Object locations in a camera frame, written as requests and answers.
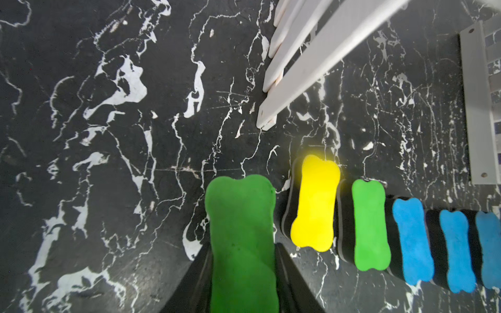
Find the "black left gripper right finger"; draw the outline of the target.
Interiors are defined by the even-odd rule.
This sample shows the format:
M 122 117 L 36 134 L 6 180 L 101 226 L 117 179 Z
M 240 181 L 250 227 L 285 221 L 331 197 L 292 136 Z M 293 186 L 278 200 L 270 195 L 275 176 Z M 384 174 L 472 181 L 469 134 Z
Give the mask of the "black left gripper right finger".
M 325 312 L 282 243 L 275 245 L 279 312 Z

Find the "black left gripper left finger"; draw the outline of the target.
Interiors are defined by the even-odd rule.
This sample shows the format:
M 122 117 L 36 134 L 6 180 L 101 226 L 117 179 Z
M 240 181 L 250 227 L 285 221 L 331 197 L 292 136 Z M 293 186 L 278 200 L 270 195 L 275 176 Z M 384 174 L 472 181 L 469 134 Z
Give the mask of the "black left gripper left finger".
M 209 312 L 213 253 L 204 245 L 160 312 Z

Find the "yellow eraser shelf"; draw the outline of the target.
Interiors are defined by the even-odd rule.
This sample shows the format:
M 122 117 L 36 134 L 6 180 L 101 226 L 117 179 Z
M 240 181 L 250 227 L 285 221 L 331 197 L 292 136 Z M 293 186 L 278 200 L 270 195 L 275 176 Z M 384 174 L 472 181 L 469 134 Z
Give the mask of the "yellow eraser shelf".
M 297 247 L 330 250 L 340 180 L 341 171 L 332 160 L 310 154 L 294 161 L 281 232 Z

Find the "dark green eraser shelf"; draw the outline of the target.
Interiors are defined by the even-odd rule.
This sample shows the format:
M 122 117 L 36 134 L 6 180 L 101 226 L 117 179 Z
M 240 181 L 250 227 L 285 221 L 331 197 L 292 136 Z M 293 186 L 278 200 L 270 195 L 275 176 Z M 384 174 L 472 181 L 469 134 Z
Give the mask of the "dark green eraser shelf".
M 213 253 L 211 312 L 278 312 L 275 188 L 260 175 L 218 177 L 206 190 Z

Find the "light blue eraser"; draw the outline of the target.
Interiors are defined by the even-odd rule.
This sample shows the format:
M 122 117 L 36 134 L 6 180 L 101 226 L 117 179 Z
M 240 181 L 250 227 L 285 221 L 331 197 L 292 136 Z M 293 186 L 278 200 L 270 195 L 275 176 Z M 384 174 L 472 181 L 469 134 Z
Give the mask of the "light blue eraser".
M 427 210 L 425 222 L 434 262 L 433 284 L 452 293 L 472 293 L 476 289 L 476 276 L 467 217 L 460 211 Z
M 387 271 L 411 286 L 432 280 L 434 260 L 421 201 L 396 196 L 388 198 L 385 214 L 391 251 Z
M 477 282 L 500 289 L 500 220 L 494 213 L 465 211 L 472 267 Z

